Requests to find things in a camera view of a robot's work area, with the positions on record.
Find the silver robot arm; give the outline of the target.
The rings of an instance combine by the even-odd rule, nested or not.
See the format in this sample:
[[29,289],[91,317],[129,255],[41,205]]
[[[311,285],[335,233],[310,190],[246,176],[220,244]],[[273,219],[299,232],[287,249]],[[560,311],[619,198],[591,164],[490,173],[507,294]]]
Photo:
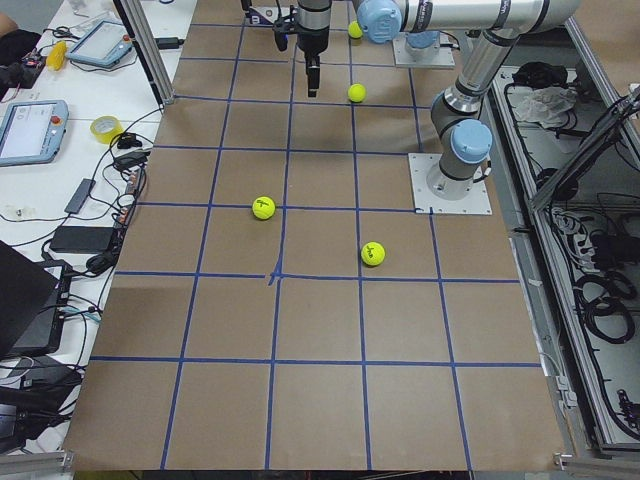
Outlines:
[[[478,30],[480,37],[456,82],[434,103],[431,119],[444,152],[452,152],[454,125],[478,119],[482,101],[496,73],[519,38],[544,32],[571,17],[578,1],[355,1],[357,22],[367,39],[382,44],[401,32]],[[286,16],[278,13],[273,31],[278,49],[287,49],[295,35],[304,53],[307,90],[317,94],[320,54],[327,49],[331,22],[330,1],[299,1]]]
[[405,37],[406,49],[410,53],[423,53],[429,48],[439,48],[442,32],[439,30],[425,30],[407,33]]

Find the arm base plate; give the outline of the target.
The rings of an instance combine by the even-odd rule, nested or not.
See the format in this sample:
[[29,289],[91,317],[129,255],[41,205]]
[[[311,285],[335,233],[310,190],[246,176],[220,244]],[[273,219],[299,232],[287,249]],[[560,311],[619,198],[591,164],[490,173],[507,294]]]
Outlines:
[[491,215],[485,181],[478,167],[467,180],[452,180],[440,169],[440,154],[408,155],[414,211],[434,215]]
[[395,65],[401,68],[453,69],[455,46],[448,35],[439,31],[402,33],[393,40]]

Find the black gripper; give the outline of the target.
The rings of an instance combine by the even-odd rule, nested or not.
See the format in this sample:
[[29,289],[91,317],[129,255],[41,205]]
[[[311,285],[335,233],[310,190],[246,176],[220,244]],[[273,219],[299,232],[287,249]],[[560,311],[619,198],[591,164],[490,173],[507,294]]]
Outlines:
[[304,53],[307,75],[307,95],[317,96],[320,86],[320,54],[328,48],[330,28],[329,7],[291,7],[286,16],[278,14],[273,23],[276,45],[287,49],[287,35],[297,35],[297,45]]

